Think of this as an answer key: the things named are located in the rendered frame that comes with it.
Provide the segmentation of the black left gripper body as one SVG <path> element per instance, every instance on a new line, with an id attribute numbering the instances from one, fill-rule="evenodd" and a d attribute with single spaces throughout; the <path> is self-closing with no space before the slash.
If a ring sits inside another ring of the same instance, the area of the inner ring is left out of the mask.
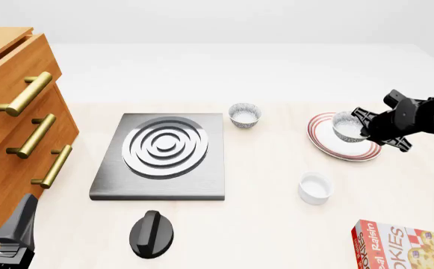
<path id="1" fill-rule="evenodd" d="M 0 250 L 0 269 L 29 269 L 34 252 L 26 247 L 12 246 L 10 252 Z"/>

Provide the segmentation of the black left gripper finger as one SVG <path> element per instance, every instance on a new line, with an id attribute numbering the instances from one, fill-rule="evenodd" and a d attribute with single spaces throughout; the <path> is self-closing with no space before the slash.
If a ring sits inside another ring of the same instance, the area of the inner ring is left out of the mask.
<path id="1" fill-rule="evenodd" d="M 34 250 L 34 217 L 38 199 L 25 194 L 12 215 L 0 227 L 0 250 Z"/>

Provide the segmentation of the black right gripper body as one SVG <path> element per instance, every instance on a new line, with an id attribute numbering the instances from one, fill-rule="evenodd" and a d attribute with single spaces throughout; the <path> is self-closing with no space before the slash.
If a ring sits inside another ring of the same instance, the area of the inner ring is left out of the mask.
<path id="1" fill-rule="evenodd" d="M 371 129 L 373 132 L 383 132 L 385 134 L 385 145 L 398 148 L 401 152 L 408 152 L 412 145 L 405 138 L 405 135 L 395 127 L 393 123 L 393 112 L 386 111 L 382 114 L 375 114 L 360 107 L 352 111 L 352 115 L 360 119 L 372 119 Z"/>

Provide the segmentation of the patterned bowl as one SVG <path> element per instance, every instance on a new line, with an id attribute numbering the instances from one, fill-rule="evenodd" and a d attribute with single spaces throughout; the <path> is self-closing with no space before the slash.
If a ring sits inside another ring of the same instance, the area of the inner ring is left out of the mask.
<path id="1" fill-rule="evenodd" d="M 342 111 L 333 116 L 332 129 L 335 135 L 346 143 L 359 143 L 368 138 L 361 135 L 363 125 L 349 111 Z"/>
<path id="2" fill-rule="evenodd" d="M 237 103 L 229 108 L 232 123 L 242 129 L 252 128 L 261 118 L 261 110 L 250 103 Z"/>

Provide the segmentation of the white plate with red rings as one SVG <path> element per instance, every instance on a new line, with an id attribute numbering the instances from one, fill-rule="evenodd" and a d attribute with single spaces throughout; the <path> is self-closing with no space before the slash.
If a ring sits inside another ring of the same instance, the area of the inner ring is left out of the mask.
<path id="1" fill-rule="evenodd" d="M 382 147 L 372 141 L 347 143 L 338 138 L 332 128 L 332 118 L 335 114 L 317 114 L 307 123 L 307 136 L 318 149 L 345 161 L 370 161 L 381 154 Z"/>

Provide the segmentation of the red cookies box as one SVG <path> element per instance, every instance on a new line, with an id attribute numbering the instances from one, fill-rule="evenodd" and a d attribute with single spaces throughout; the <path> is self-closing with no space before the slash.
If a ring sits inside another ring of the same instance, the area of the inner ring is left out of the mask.
<path id="1" fill-rule="evenodd" d="M 358 269 L 434 269 L 434 232 L 361 219 L 351 234 Z"/>

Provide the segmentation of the flat stove plate with rings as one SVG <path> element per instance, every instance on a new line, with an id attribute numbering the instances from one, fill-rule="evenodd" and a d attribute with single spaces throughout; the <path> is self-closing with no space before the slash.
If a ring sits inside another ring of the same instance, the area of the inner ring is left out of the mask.
<path id="1" fill-rule="evenodd" d="M 89 197 L 223 201 L 223 115 L 123 114 Z"/>

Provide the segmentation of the wooden drawer, smallest front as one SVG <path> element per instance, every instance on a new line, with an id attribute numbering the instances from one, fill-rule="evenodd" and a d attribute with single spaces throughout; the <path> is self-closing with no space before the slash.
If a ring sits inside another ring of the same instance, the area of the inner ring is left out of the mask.
<path id="1" fill-rule="evenodd" d="M 55 116 L 43 138 L 30 156 L 20 158 L 7 149 L 21 147 L 27 138 L 40 127 L 32 123 L 37 118 Z M 12 215 L 25 194 L 40 197 L 53 186 L 59 172 L 72 151 L 78 129 L 68 109 L 53 108 L 35 111 L 0 143 L 0 227 Z"/>

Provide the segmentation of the wooden drawer, medium front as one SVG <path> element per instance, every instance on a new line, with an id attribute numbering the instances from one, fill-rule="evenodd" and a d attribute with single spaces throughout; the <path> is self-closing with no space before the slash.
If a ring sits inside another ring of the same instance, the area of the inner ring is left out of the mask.
<path id="1" fill-rule="evenodd" d="M 33 118 L 44 118 L 54 114 L 56 120 L 31 155 L 22 159 L 14 154 L 6 154 L 9 147 L 20 147 L 35 130 Z M 19 123 L 0 143 L 0 225 L 12 214 L 24 194 L 40 197 L 43 188 L 32 185 L 32 179 L 42 179 L 56 155 L 52 149 L 71 145 L 78 135 L 78 128 L 63 100 L 56 84 L 44 93 L 37 107 L 26 116 L 16 118 Z"/>

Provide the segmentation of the white ramekin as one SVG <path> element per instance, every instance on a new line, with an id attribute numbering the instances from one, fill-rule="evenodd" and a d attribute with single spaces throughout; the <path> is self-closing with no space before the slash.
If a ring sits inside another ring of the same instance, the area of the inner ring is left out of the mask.
<path id="1" fill-rule="evenodd" d="M 323 205 L 334 193 L 330 179 L 318 172 L 305 172 L 298 184 L 300 199 L 309 205 Z"/>

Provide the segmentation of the round black stove knob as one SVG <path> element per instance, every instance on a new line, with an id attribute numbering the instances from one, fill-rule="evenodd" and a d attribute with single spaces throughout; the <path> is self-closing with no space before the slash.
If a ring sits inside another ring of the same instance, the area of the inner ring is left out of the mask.
<path id="1" fill-rule="evenodd" d="M 131 228 L 129 244 L 142 259 L 155 259 L 170 248 L 174 239 L 173 225 L 156 210 L 149 210 Z"/>

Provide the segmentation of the wooden cabinet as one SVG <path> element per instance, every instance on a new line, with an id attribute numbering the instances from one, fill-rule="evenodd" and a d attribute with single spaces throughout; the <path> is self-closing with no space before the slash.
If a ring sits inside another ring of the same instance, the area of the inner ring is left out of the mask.
<path id="1" fill-rule="evenodd" d="M 0 27 L 0 227 L 25 194 L 51 187 L 78 136 L 60 76 L 45 35 Z"/>

